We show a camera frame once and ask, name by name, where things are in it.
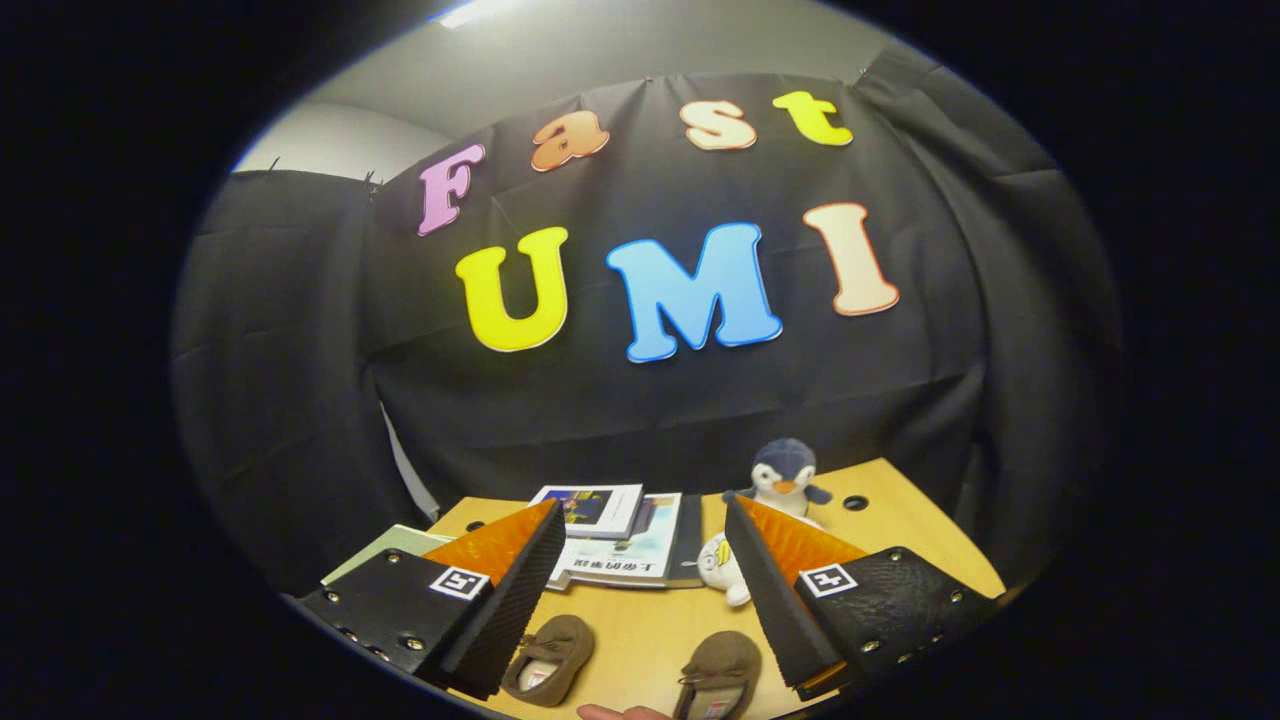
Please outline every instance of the hand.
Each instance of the hand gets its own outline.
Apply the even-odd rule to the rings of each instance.
[[[577,708],[577,716],[582,720],[672,720],[671,715],[663,715],[657,710],[635,706],[623,712],[600,707],[599,705],[584,705]]]

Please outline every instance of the colorful foam letter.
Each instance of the colorful foam letter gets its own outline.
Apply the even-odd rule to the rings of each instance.
[[[712,228],[692,277],[654,240],[614,247],[604,264],[622,274],[631,302],[635,342],[627,347],[627,359],[650,363],[676,354],[676,338],[663,332],[659,311],[690,347],[701,350],[717,301],[723,315],[716,331],[721,345],[733,347],[778,337],[782,320],[769,313],[764,296],[755,256],[759,241],[760,228],[751,223]]]
[[[467,163],[480,160],[484,160],[484,145],[472,145],[422,170],[419,176],[422,181],[422,224],[417,227],[417,234],[429,234],[458,219],[461,210],[449,205],[449,193],[458,200],[467,193],[471,187],[471,168]]]
[[[897,287],[881,274],[872,241],[863,227],[864,219],[867,208],[856,202],[820,205],[804,214],[804,224],[822,234],[836,265],[840,292],[832,305],[841,315],[888,310],[899,299]]]
[[[554,170],[573,158],[599,152],[609,141],[609,133],[600,129],[600,119],[590,110],[561,115],[534,135],[532,165],[539,173]]]
[[[568,231],[564,228],[545,228],[526,234],[516,245],[516,250],[529,255],[532,263],[534,288],[538,292],[538,309],[521,320],[513,320],[502,301],[498,266],[507,258],[506,250],[485,247],[458,260],[454,272],[466,287],[471,332],[481,345],[498,352],[529,350],[556,337],[564,327],[568,293],[559,246],[566,240]]]
[[[745,113],[726,100],[690,102],[680,109],[689,129],[685,137],[703,150],[741,150],[755,145],[755,128],[740,120]]]
[[[819,145],[849,145],[854,140],[852,131],[833,128],[827,122],[826,114],[835,113],[835,105],[826,100],[814,100],[813,95],[803,90],[774,97],[773,106],[791,113],[791,122],[796,124],[800,135]]]

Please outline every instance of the letter u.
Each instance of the letter u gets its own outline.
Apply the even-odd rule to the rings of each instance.
[[[568,315],[568,292],[559,246],[568,240],[564,228],[544,228],[526,234],[516,250],[529,255],[538,292],[534,314],[516,320],[507,314],[502,300],[498,268],[507,258],[502,247],[486,247],[458,260],[454,272],[466,288],[467,315],[471,332],[481,345],[498,352],[516,352],[545,343],[564,327]]]

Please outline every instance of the brown slipper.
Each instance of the brown slipper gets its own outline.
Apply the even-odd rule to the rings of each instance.
[[[716,633],[681,673],[675,720],[739,720],[760,679],[760,648],[742,633]]]
[[[554,707],[591,657],[595,637],[581,618],[557,615],[538,634],[526,634],[520,646],[520,655],[502,676],[502,689],[530,705]]]

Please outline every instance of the wooden table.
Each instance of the wooden table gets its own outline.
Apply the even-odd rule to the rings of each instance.
[[[987,597],[1005,592],[1000,575],[968,536],[887,460],[826,473],[814,484],[835,497],[827,505],[810,506],[809,516],[836,537],[867,552],[906,546]],[[868,500],[865,509],[850,511],[842,506],[854,495]],[[460,537],[468,523],[492,523],[525,505],[468,497],[440,518],[431,533]],[[723,529],[724,502],[718,495],[703,496],[703,541]],[[732,609],[724,602],[724,593],[712,588],[650,591],[571,583],[567,592],[543,593],[526,632],[536,632],[548,619],[564,614],[585,620],[596,638],[595,652],[579,671],[564,702],[558,707],[538,707],[499,692],[480,705],[529,719],[576,719],[576,708],[588,702],[618,711],[645,705],[669,714],[680,694],[676,683],[680,669],[689,662],[694,648],[718,630],[748,635],[764,656],[755,697],[744,720],[777,717],[835,694],[801,702],[782,683],[755,605]]]

